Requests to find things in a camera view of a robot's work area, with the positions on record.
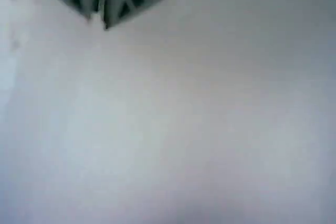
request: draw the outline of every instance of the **white ceiling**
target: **white ceiling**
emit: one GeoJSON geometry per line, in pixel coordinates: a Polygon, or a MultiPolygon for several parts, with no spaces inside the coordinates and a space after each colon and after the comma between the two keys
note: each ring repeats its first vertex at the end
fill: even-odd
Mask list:
{"type": "Polygon", "coordinates": [[[9,223],[331,223],[334,0],[0,4],[9,223]]]}

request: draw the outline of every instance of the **white wall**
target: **white wall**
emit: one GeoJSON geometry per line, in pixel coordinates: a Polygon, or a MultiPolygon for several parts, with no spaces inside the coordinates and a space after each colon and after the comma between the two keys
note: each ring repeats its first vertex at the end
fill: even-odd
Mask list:
{"type": "Polygon", "coordinates": [[[5,221],[332,223],[335,7],[164,0],[105,33],[30,0],[5,221]]]}

